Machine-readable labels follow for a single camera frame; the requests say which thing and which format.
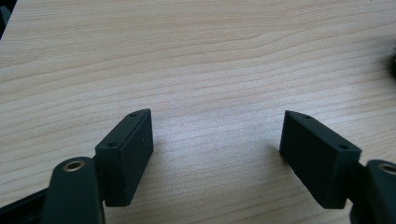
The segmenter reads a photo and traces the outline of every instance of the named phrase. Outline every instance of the black object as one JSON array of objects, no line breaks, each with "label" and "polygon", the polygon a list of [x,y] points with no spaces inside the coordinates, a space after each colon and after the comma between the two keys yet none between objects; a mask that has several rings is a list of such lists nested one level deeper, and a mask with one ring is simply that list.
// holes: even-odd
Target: black object
[{"label": "black object", "polygon": [[48,189],[0,209],[0,223],[105,223],[106,206],[131,203],[153,152],[149,109],[126,116],[95,149],[55,167]]},{"label": "black object", "polygon": [[353,203],[352,223],[396,223],[396,165],[359,163],[361,150],[316,119],[286,111],[280,154],[324,208]]},{"label": "black object", "polygon": [[0,1],[0,39],[3,36],[4,31],[6,30],[9,17],[11,16],[11,13],[14,10],[16,4],[17,0]]}]

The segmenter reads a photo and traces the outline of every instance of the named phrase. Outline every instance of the black plastic part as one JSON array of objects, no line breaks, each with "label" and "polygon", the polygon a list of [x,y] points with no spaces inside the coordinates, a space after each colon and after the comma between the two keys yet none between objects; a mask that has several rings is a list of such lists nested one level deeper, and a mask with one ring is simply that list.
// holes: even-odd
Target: black plastic part
[{"label": "black plastic part", "polygon": [[41,218],[47,189],[4,206],[0,209],[0,223],[36,224]]},{"label": "black plastic part", "polygon": [[344,208],[348,168],[361,150],[316,119],[286,111],[280,154],[324,208]]},{"label": "black plastic part", "polygon": [[40,223],[105,223],[92,159],[77,157],[55,167]]},{"label": "black plastic part", "polygon": [[376,224],[371,207],[360,207],[357,204],[352,206],[349,214],[351,224]]},{"label": "black plastic part", "polygon": [[153,152],[150,110],[126,116],[95,151],[106,206],[129,205]]},{"label": "black plastic part", "polygon": [[367,169],[360,163],[351,166],[346,171],[345,190],[350,201],[359,206],[360,210],[365,210],[370,204],[367,199],[365,186],[367,185]]},{"label": "black plastic part", "polygon": [[376,223],[396,223],[396,164],[369,161],[366,167],[366,194]]}]

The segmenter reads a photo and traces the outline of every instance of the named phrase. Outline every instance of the light wood tabletop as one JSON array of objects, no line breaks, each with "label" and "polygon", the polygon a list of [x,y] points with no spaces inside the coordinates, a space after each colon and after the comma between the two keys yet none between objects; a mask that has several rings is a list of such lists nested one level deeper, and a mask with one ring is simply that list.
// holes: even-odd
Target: light wood tabletop
[{"label": "light wood tabletop", "polygon": [[396,162],[396,1],[20,0],[0,41],[0,206],[150,108],[107,223],[348,223],[279,156],[285,110]]}]

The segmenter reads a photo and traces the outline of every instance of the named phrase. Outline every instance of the screw hole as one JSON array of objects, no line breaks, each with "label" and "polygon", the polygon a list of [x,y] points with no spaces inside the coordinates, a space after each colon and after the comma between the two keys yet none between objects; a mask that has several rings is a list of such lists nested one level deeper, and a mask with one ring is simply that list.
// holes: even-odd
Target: screw hole
[{"label": "screw hole", "polygon": [[382,163],[382,164],[379,164],[379,168],[381,170],[387,172],[388,174],[396,175],[396,167],[394,167],[394,166]]},{"label": "screw hole", "polygon": [[107,144],[107,146],[108,146],[108,147],[116,147],[116,146],[117,146],[117,143],[109,143],[109,144]]},{"label": "screw hole", "polygon": [[85,165],[84,161],[71,161],[64,166],[64,171],[75,172]]},{"label": "screw hole", "polygon": [[339,145],[339,147],[342,149],[349,149],[349,147],[347,147],[346,145]]}]

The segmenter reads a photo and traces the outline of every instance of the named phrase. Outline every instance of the black plastic block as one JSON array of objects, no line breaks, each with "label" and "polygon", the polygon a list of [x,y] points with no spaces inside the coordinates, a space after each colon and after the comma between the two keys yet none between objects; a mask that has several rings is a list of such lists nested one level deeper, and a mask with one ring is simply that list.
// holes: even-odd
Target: black plastic block
[{"label": "black plastic block", "polygon": [[361,150],[316,119],[286,111],[280,154],[324,208],[344,208],[347,170]]},{"label": "black plastic block", "polygon": [[153,152],[150,110],[127,115],[95,151],[106,206],[129,205]]}]

